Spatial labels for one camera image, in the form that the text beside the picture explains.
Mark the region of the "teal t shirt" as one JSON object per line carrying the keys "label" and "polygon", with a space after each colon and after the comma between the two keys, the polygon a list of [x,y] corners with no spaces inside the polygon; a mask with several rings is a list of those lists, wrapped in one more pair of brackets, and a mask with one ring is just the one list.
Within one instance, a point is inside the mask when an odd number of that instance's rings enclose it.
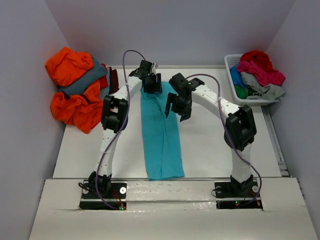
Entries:
{"label": "teal t shirt", "polygon": [[165,115],[170,84],[162,83],[162,93],[141,91],[140,115],[144,162],[150,181],[183,178],[185,176],[180,133],[176,114]]}

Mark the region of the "orange t shirt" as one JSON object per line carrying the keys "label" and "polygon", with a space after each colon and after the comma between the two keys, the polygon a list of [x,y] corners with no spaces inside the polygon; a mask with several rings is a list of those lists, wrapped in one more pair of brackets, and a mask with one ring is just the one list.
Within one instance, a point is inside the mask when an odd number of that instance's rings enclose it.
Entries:
{"label": "orange t shirt", "polygon": [[106,65],[88,52],[65,46],[44,67],[58,88],[50,103],[53,118],[89,134],[100,122],[102,93],[109,92]]}

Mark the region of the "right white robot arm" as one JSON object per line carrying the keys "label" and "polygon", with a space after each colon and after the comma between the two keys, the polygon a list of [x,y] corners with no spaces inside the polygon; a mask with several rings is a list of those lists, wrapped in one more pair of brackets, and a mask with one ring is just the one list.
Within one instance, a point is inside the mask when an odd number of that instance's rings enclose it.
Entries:
{"label": "right white robot arm", "polygon": [[223,138],[232,156],[230,190],[235,196],[242,196],[254,181],[250,156],[257,128],[252,109],[227,101],[219,91],[213,92],[199,79],[199,74],[184,77],[177,73],[169,84],[175,92],[167,96],[165,115],[176,113],[183,122],[191,117],[192,104],[197,103],[221,120]]}

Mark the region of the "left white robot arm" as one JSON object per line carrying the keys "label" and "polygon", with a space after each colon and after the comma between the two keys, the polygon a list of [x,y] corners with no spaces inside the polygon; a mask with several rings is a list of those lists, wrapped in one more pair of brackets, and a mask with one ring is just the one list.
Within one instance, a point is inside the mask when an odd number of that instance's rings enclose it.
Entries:
{"label": "left white robot arm", "polygon": [[101,124],[102,142],[96,170],[88,178],[88,190],[99,198],[111,191],[112,163],[121,132],[129,120],[131,98],[140,91],[148,94],[161,93],[161,74],[156,73],[157,64],[142,60],[125,81],[125,86],[103,99]]}

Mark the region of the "dark red folded shirt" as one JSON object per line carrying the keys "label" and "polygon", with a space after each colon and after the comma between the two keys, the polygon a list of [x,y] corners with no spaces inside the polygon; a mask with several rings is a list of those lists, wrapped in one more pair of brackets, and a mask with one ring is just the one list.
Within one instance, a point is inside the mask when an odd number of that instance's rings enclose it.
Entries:
{"label": "dark red folded shirt", "polygon": [[106,69],[107,74],[100,77],[98,82],[100,84],[100,98],[103,99],[106,95],[111,95],[119,90],[118,72],[116,69],[107,67],[102,63]]}

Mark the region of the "blue t shirt in basket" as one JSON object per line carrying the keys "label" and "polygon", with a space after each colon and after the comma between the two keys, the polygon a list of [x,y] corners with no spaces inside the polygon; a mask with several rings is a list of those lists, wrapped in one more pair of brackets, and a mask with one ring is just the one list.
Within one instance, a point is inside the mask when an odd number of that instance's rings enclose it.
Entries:
{"label": "blue t shirt in basket", "polygon": [[241,73],[237,70],[237,66],[236,65],[231,67],[229,69],[229,72],[230,72],[230,76],[231,76],[233,85],[239,85],[239,86],[241,86],[243,88],[246,88],[246,85],[243,82]]}

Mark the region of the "green garment in basket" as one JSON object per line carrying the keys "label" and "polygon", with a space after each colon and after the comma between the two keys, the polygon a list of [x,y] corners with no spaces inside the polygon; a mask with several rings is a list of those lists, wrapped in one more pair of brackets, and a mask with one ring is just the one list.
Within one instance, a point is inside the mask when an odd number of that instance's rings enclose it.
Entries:
{"label": "green garment in basket", "polygon": [[234,85],[236,96],[239,99],[245,100],[248,97],[248,90],[240,85]]}

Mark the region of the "white plastic laundry basket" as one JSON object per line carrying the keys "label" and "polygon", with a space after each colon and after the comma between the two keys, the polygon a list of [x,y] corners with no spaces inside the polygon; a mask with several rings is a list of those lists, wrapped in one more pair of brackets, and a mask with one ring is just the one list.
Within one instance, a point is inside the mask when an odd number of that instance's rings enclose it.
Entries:
{"label": "white plastic laundry basket", "polygon": [[249,97],[249,93],[247,92],[248,89],[242,82],[241,74],[236,70],[236,66],[239,64],[241,57],[241,53],[228,54],[224,57],[225,68],[235,103],[238,105],[267,106],[272,103],[280,102],[279,99],[265,99],[258,93],[254,92],[253,95]]}

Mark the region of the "magenta t shirt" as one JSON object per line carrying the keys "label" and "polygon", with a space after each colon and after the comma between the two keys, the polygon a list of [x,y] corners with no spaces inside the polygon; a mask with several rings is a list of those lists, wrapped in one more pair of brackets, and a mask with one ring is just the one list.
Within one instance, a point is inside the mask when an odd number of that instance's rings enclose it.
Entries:
{"label": "magenta t shirt", "polygon": [[259,67],[256,63],[251,61],[240,61],[236,66],[236,70],[240,73],[248,73],[256,77],[257,82],[261,86],[268,84],[281,86],[286,77],[279,71],[267,72],[266,70]]}

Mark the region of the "red t shirt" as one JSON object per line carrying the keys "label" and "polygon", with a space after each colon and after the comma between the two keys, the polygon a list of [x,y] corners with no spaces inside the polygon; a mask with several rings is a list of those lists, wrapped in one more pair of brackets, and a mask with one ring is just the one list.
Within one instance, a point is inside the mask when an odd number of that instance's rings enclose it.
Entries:
{"label": "red t shirt", "polygon": [[254,62],[258,67],[265,70],[266,72],[274,71],[273,64],[269,56],[263,51],[252,50],[243,54],[240,61]]}

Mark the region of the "grey t shirt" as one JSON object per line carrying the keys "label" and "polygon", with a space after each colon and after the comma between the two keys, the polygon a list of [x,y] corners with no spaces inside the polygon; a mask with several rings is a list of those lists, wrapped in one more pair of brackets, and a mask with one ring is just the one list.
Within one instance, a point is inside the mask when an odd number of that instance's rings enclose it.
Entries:
{"label": "grey t shirt", "polygon": [[261,94],[262,98],[265,100],[281,101],[282,98],[285,96],[285,91],[282,89],[281,86],[270,83],[268,83],[266,86],[262,86],[260,83],[258,83],[257,78],[253,74],[246,72],[241,72],[240,74],[243,83],[247,87],[250,87],[253,91]]}

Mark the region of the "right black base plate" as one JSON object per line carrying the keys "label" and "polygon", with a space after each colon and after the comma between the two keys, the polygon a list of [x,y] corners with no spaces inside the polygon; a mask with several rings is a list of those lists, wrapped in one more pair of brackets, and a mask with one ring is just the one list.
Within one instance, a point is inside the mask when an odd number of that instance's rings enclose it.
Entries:
{"label": "right black base plate", "polygon": [[218,181],[214,183],[211,195],[215,197],[216,208],[218,210],[241,210],[241,209],[263,209],[263,204],[258,183],[254,181],[243,192],[236,193],[232,189],[231,182]]}

